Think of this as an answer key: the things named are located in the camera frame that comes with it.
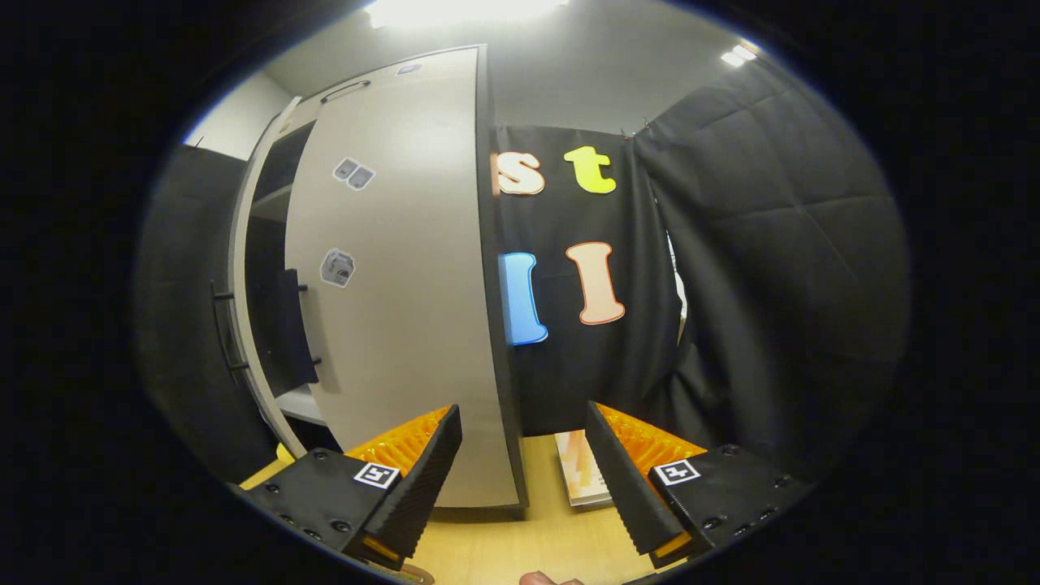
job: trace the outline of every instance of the finger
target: finger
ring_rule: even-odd
[[[556,585],[556,582],[546,577],[541,570],[536,570],[520,577],[520,585]]]

